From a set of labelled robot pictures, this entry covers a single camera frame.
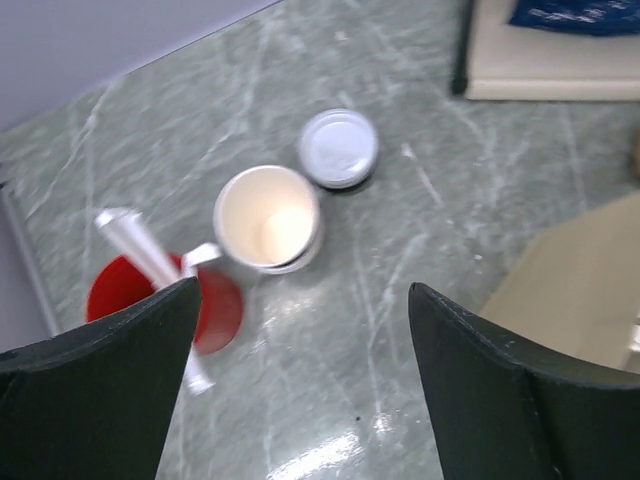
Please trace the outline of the kraft paper bag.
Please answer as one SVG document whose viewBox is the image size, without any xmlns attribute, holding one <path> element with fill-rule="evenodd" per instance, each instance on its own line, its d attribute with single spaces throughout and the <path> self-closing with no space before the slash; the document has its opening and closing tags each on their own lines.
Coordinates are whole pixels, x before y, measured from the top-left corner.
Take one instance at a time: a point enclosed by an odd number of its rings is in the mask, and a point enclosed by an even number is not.
<svg viewBox="0 0 640 480">
<path fill-rule="evenodd" d="M 619 370 L 639 349 L 639 197 L 537 235 L 480 311 L 535 343 Z"/>
</svg>

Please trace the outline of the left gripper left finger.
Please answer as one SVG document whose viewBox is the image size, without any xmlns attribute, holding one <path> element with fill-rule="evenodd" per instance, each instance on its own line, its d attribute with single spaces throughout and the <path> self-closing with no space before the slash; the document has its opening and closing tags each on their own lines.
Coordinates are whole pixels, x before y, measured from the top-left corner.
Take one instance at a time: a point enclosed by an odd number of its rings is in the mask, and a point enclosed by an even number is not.
<svg viewBox="0 0 640 480">
<path fill-rule="evenodd" d="M 2 478 L 155 478 L 200 301 L 191 277 L 2 353 Z"/>
</svg>

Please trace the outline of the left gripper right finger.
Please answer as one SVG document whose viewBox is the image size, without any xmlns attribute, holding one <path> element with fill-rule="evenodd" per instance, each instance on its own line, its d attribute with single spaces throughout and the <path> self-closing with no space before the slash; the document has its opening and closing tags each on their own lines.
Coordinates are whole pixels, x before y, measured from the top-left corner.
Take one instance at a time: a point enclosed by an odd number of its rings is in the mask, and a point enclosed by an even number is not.
<svg viewBox="0 0 640 480">
<path fill-rule="evenodd" d="M 639 377 L 498 326 L 422 283 L 408 315 L 447 479 L 635 479 Z"/>
</svg>

